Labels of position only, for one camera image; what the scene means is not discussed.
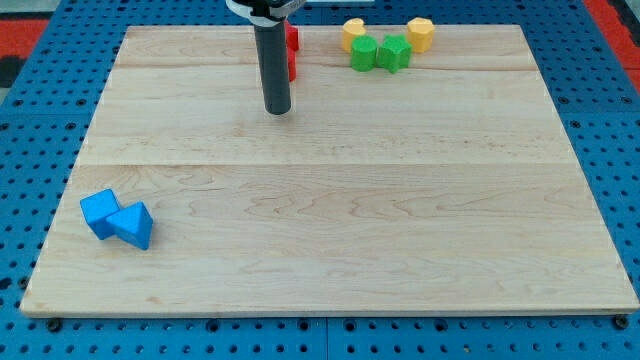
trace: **yellow block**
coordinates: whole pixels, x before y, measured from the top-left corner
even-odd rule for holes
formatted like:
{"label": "yellow block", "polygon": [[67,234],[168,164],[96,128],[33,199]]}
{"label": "yellow block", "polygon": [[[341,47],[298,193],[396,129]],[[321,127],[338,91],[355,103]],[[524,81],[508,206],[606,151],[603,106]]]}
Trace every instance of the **yellow block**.
{"label": "yellow block", "polygon": [[353,40],[366,33],[367,29],[364,27],[364,20],[356,18],[347,21],[342,26],[342,49],[351,54]]}
{"label": "yellow block", "polygon": [[431,48],[436,27],[431,20],[415,18],[407,23],[407,40],[413,52],[423,53]]}

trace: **blue cube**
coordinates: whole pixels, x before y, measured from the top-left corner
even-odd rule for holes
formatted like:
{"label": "blue cube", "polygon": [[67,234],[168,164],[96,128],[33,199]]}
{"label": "blue cube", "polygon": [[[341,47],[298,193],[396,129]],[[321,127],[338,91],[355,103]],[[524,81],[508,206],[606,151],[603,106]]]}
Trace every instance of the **blue cube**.
{"label": "blue cube", "polygon": [[98,239],[104,240],[115,234],[107,217],[120,210],[120,204],[111,189],[105,189],[80,200],[80,208],[93,233]]}
{"label": "blue cube", "polygon": [[153,219],[142,202],[110,215],[107,223],[123,241],[142,250],[149,248]]}

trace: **wooden board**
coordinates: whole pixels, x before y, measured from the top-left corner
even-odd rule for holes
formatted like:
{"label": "wooden board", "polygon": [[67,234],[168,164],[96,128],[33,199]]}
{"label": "wooden board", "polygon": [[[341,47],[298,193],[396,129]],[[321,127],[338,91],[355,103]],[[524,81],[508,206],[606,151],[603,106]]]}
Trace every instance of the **wooden board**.
{"label": "wooden board", "polygon": [[[351,70],[339,27],[300,31],[295,111],[274,117],[251,28],[129,29],[27,315],[638,308],[519,27],[439,26],[395,75]],[[150,208],[148,251],[84,224],[107,187]]]}

